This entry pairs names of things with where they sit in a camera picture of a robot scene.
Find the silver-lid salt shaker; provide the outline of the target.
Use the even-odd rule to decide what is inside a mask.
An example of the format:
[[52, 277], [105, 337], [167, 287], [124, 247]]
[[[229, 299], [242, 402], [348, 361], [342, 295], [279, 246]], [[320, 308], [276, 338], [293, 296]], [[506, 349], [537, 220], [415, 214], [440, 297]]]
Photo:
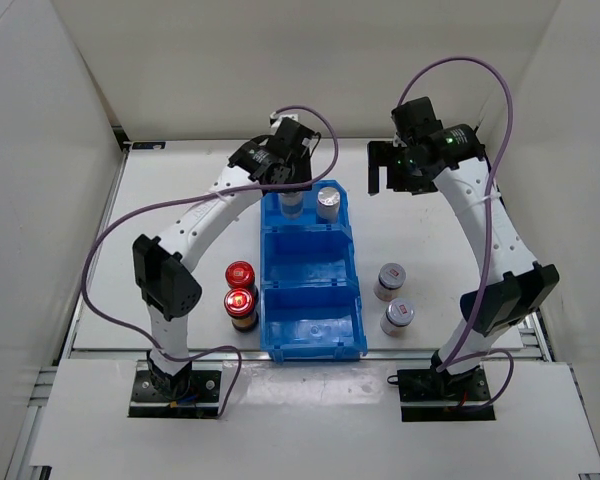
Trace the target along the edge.
[[340, 191], [335, 187], [321, 188], [316, 198], [316, 218], [318, 223], [333, 224], [338, 221], [341, 205]]
[[303, 212], [304, 195], [301, 191], [279, 193], [280, 211], [284, 218], [294, 220]]

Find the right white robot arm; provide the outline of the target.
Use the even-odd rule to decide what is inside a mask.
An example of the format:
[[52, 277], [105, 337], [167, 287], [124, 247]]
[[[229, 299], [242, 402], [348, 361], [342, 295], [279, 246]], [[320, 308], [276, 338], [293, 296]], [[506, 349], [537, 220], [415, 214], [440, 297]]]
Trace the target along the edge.
[[450, 400], [496, 340], [542, 304], [559, 273], [554, 265], [541, 264], [516, 231], [500, 199], [495, 168], [469, 126], [435, 124], [401, 146], [371, 141], [367, 155], [369, 194], [379, 191], [381, 168], [387, 170], [389, 190], [441, 193], [475, 256], [479, 287], [462, 295], [462, 319], [431, 359], [430, 390]]

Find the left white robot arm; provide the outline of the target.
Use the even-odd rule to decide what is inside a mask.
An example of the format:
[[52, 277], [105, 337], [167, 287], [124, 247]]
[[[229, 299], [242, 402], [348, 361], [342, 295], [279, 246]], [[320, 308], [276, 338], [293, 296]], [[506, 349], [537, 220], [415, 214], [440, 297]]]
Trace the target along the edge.
[[151, 321], [156, 345], [148, 354], [151, 382], [168, 400], [190, 391], [189, 313], [202, 296], [193, 277], [202, 256], [242, 212], [275, 188], [293, 193], [309, 188], [311, 134], [303, 140], [262, 135], [241, 145], [228, 159], [203, 200], [153, 238], [132, 245], [134, 276]]

